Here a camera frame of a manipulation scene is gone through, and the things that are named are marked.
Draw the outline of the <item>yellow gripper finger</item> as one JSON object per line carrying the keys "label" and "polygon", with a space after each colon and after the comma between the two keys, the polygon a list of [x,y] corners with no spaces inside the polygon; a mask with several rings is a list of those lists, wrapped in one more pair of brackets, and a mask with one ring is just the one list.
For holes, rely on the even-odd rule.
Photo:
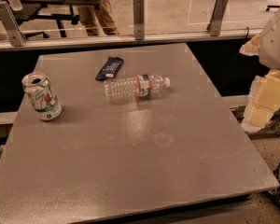
{"label": "yellow gripper finger", "polygon": [[242,128],[248,133],[263,129],[280,109],[280,70],[255,76],[245,106]]}
{"label": "yellow gripper finger", "polygon": [[259,39],[260,34],[254,35],[249,41],[243,44],[239,52],[246,56],[258,56],[259,55]]}

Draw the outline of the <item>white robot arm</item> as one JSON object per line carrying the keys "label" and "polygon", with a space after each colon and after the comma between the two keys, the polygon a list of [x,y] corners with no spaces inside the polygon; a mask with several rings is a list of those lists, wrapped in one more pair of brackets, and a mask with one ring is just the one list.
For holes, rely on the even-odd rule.
{"label": "white robot arm", "polygon": [[241,46],[240,52],[258,55],[259,63],[269,68],[267,75],[255,76],[252,81],[242,121],[246,132],[256,133],[280,109],[280,8],[259,34]]}

